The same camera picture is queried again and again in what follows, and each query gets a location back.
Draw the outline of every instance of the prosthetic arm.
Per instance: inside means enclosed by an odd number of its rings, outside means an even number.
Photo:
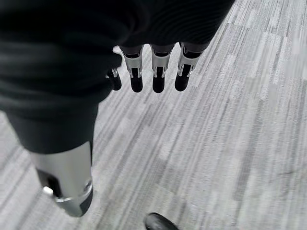
[[[120,46],[131,87],[140,92],[142,48],[150,44],[153,90],[160,93],[180,42],[175,88],[183,91],[233,2],[12,0],[0,6],[0,109],[59,207],[80,217],[93,199],[98,104],[121,88],[122,60],[113,47]]]

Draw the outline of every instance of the black fingertip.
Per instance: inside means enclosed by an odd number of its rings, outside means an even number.
[[[141,92],[143,89],[143,81],[142,77],[134,77],[130,78],[131,79],[131,88],[134,92]]]
[[[188,86],[189,78],[186,76],[177,75],[175,81],[175,89],[179,92],[184,91]]]
[[[156,93],[161,93],[164,90],[164,82],[164,78],[153,78],[153,91]]]
[[[121,89],[121,80],[119,74],[115,78],[110,78],[113,84],[113,90],[118,91]]]

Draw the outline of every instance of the robotic finger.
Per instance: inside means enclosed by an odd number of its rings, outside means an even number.
[[[178,73],[175,81],[175,88],[178,91],[184,91],[189,82],[189,77],[195,69],[199,58],[204,50],[208,47],[207,44],[192,44],[180,43],[181,53],[178,62]]]
[[[131,87],[135,92],[143,89],[142,81],[142,50],[143,45],[135,47],[120,47],[130,75]]]
[[[118,91],[121,89],[121,80],[117,69],[110,69],[107,74],[106,78],[109,78],[113,85],[113,90]]]
[[[151,45],[153,68],[153,91],[161,93],[165,84],[165,72],[168,68],[169,58],[175,44],[168,46]]]

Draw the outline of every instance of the sweater sleeve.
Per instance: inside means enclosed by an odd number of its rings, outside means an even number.
[[[149,20],[139,0],[1,2],[0,110],[26,117],[105,99],[111,85],[104,76],[121,65],[113,47]]]

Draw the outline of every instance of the striped carpet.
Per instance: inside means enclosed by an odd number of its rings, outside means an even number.
[[[307,226],[307,2],[237,0],[186,91],[123,88],[100,105],[94,198],[71,218],[40,190],[27,152],[0,114],[1,230],[144,230],[159,212],[181,230]]]

